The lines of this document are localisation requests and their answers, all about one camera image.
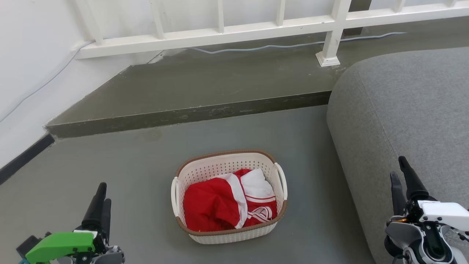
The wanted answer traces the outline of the white brown-rimmed laundry basket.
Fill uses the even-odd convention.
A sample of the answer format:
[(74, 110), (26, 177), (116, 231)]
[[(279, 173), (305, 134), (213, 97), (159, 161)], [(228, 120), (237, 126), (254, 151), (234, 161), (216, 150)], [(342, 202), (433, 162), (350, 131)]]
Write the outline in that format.
[[(194, 232), (187, 228), (183, 209), (183, 198), (187, 188), (194, 183), (204, 182), (219, 175), (233, 173), (240, 169), (263, 171), (266, 180), (273, 187), (278, 216), (263, 224), (221, 232)], [(184, 163), (171, 183), (171, 206), (177, 223), (194, 241), (205, 244), (241, 242), (270, 233), (284, 216), (288, 205), (288, 186), (281, 166), (268, 153), (256, 150), (233, 150), (208, 154)]]

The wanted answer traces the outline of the grey fabric sofa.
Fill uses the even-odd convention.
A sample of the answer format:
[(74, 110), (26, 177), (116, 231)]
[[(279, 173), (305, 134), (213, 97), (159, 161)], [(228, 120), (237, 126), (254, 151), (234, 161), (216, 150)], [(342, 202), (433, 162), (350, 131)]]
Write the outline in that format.
[(385, 221), (390, 173), (405, 182), (398, 157), (432, 197), (469, 209), (469, 47), (357, 62), (333, 88), (326, 118), (376, 264), (392, 261)]

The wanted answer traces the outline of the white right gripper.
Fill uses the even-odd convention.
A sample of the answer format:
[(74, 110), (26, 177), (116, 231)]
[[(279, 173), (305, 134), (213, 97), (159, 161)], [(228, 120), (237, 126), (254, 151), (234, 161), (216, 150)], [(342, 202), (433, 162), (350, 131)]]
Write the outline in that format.
[[(429, 192), (410, 166), (406, 157), (398, 157), (400, 170), (404, 174), (408, 201), (406, 218), (414, 223), (438, 222), (454, 229), (469, 232), (469, 210), (455, 202), (429, 201)], [(392, 208), (394, 216), (406, 214), (407, 200), (397, 173), (390, 173)]]

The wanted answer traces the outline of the red and white garment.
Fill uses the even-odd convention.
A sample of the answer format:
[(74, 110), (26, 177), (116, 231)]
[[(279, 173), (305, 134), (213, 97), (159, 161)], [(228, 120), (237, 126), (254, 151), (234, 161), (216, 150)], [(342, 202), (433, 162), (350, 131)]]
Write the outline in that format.
[(221, 232), (263, 224), (278, 216), (263, 171), (240, 169), (191, 184), (183, 198), (185, 222), (194, 232)]

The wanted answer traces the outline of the white wooden railing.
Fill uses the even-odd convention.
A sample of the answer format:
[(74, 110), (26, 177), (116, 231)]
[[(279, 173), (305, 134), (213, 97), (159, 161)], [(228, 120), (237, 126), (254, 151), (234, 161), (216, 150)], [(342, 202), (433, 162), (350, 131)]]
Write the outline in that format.
[(352, 12), (352, 0), (333, 0), (333, 8), (328, 15), (286, 19), (286, 0), (278, 0), (274, 21), (226, 26), (223, 0), (215, 0), (215, 28), (165, 32), (160, 10), (161, 0), (148, 1), (154, 19), (154, 34), (105, 39), (89, 0), (75, 0), (78, 13), (91, 36), (91, 43), (78, 49), (77, 59), (326, 32), (323, 49), (315, 56), (321, 67), (328, 67), (340, 64), (336, 54), (345, 29), (469, 16), (469, 0), (445, 0), (441, 3), (408, 6), (405, 5), (406, 0), (394, 0), (392, 8)]

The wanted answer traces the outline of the black baseboard strip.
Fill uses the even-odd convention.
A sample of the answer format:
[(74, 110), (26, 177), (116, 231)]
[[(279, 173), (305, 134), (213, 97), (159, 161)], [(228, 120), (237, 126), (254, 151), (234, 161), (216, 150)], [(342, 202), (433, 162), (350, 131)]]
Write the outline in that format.
[(0, 169), (0, 185), (10, 179), (22, 167), (28, 164), (32, 159), (37, 157), (45, 149), (54, 144), (55, 140), (50, 134), (46, 134), (39, 141), (30, 146), (18, 157), (10, 161), (7, 165)]

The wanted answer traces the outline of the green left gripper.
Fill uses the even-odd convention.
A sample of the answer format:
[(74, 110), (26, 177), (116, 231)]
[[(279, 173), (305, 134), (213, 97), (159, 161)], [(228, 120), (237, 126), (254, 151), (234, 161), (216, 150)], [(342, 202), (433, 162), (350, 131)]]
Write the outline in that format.
[(105, 254), (110, 246), (112, 201), (107, 198), (107, 184), (102, 182), (89, 204), (81, 222), (86, 230), (46, 233), (44, 238), (31, 235), (16, 251), (21, 257), (19, 264), (59, 263), (92, 264), (93, 259)]

